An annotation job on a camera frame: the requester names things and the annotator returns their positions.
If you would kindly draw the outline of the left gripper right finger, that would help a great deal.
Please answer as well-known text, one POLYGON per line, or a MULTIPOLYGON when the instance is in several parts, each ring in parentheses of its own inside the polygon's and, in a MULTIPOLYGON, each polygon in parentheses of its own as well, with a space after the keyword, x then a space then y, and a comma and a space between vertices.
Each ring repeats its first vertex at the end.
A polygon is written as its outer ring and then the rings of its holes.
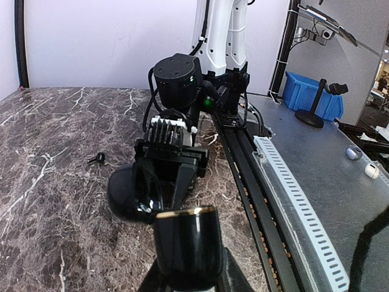
POLYGON ((254 292, 230 250, 226 247, 223 251, 223 268, 219 278, 219 291, 254 292))

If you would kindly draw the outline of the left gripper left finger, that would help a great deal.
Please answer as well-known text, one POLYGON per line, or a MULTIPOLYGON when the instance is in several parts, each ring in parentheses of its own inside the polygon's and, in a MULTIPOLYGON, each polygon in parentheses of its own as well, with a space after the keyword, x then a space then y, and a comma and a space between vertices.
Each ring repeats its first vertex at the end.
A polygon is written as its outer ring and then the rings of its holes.
POLYGON ((165 292, 167 284, 159 269, 157 262, 153 262, 151 268, 143 278, 137 292, 165 292))

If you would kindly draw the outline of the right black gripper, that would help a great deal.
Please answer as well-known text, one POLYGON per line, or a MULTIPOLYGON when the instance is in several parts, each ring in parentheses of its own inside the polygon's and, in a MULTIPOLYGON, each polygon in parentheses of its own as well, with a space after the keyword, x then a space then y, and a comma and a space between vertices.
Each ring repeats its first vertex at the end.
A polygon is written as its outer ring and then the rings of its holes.
POLYGON ((158 181, 174 183, 171 207, 181 207, 195 179, 205 176, 209 160, 207 149, 158 144, 143 139, 136 140, 134 149, 136 162, 157 176, 158 181))

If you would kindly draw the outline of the black charging case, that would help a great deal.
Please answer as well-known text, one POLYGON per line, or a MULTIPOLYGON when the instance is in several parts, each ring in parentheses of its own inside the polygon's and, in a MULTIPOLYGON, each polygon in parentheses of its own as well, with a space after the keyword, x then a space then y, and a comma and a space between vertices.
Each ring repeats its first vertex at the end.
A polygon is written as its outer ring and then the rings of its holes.
POLYGON ((138 163, 111 174, 107 201, 121 220, 152 226, 155 262, 166 291, 207 291, 216 286, 224 249, 216 207, 164 209, 160 181, 138 163))

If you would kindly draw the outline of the black earbud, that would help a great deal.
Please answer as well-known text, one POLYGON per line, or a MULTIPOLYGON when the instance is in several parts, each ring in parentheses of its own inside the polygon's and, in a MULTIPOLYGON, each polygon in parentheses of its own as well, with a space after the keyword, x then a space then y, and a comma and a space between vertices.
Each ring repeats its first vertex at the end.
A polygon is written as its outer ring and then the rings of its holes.
POLYGON ((88 164, 98 163, 104 165, 106 161, 106 155, 103 152, 98 152, 93 158, 88 159, 88 164))

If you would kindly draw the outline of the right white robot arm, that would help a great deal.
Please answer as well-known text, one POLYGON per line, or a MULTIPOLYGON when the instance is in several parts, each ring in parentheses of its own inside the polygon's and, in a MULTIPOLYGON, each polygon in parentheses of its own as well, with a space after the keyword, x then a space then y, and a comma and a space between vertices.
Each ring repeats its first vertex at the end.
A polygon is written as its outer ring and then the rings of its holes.
POLYGON ((195 147, 199 116, 214 116, 221 128, 244 130, 250 75, 245 50, 248 1, 198 1, 192 48, 155 64, 148 73, 151 98, 136 142, 134 202, 161 210, 162 181, 174 183, 171 205, 180 206, 197 177, 205 174, 208 152, 195 147))

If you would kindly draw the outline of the black desk stand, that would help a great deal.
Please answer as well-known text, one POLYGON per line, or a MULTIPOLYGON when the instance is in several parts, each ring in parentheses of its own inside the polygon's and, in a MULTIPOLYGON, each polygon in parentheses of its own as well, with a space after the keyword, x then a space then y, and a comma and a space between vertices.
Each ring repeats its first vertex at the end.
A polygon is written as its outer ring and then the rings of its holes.
POLYGON ((295 112, 294 116, 304 124, 314 127, 314 128, 323 128, 324 121, 321 117, 316 115, 316 109, 319 105, 320 99, 322 97, 323 91, 326 91, 328 94, 332 95, 341 95, 349 91, 347 84, 331 83, 328 84, 326 79, 321 79, 319 81, 318 90, 315 95, 314 101, 312 103, 311 109, 309 111, 299 109, 295 112))

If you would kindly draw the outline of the grey round knob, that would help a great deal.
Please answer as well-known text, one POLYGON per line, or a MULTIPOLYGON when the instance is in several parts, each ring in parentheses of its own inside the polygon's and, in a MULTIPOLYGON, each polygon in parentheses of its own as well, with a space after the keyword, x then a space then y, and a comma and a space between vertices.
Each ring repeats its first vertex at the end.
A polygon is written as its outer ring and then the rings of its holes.
POLYGON ((350 145, 346 148, 345 154, 348 159, 352 161, 358 161, 363 156, 363 151, 357 146, 350 145))

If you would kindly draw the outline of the white round knob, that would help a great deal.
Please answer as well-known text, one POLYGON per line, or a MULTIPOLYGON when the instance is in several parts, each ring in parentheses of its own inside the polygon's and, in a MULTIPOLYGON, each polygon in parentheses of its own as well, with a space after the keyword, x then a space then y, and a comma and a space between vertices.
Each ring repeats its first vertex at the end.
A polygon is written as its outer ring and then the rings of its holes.
POLYGON ((364 172, 371 179, 377 179, 380 175, 380 170, 375 164, 367 164, 364 168, 364 172))

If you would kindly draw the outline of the black front frame rail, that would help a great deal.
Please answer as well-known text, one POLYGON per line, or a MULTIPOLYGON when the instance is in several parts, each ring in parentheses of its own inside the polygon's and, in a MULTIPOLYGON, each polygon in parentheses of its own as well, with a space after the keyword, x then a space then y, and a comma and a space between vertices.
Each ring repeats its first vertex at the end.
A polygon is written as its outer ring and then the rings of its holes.
POLYGON ((254 143, 246 128, 224 125, 220 114, 212 115, 213 124, 232 171, 249 221, 256 249, 270 291, 304 291, 304 282, 264 189, 260 172, 255 168, 254 143))

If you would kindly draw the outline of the right black frame post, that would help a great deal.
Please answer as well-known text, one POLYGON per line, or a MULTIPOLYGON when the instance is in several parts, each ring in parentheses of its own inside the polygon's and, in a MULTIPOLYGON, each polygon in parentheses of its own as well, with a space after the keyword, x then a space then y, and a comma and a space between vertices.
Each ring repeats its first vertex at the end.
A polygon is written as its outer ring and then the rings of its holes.
POLYGON ((295 30, 298 20, 298 5, 300 0, 290 0, 287 11, 286 23, 283 30, 283 36, 281 39, 280 48, 278 51, 274 73, 268 90, 268 96, 276 103, 281 102, 278 99, 278 93, 280 90, 283 74, 286 69, 287 61, 289 58, 290 49, 294 40, 295 30))

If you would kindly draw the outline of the black frame post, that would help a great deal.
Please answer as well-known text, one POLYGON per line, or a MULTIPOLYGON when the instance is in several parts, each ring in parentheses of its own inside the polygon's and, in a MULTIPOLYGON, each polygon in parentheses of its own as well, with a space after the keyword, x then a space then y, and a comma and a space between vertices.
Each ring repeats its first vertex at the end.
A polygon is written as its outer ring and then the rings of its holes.
POLYGON ((300 0, 290 0, 287 11, 286 23, 283 30, 283 36, 281 39, 280 48, 278 51, 274 73, 268 90, 268 96, 276 103, 281 102, 278 99, 278 93, 280 90, 283 74, 286 69, 287 61, 289 58, 290 49, 294 40, 295 30, 298 20, 298 5, 300 0))
POLYGON ((26 34, 25 34, 25 1, 14 0, 15 49, 18 67, 19 87, 30 87, 27 67, 26 34))

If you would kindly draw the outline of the left black frame post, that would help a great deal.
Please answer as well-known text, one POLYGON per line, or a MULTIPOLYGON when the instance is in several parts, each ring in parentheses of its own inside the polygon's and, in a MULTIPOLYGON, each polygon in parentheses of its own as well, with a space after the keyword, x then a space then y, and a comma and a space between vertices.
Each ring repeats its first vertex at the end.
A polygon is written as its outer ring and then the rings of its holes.
POLYGON ((26 34, 25 34, 25 1, 14 0, 15 49, 18 67, 19 87, 30 87, 27 67, 26 34))

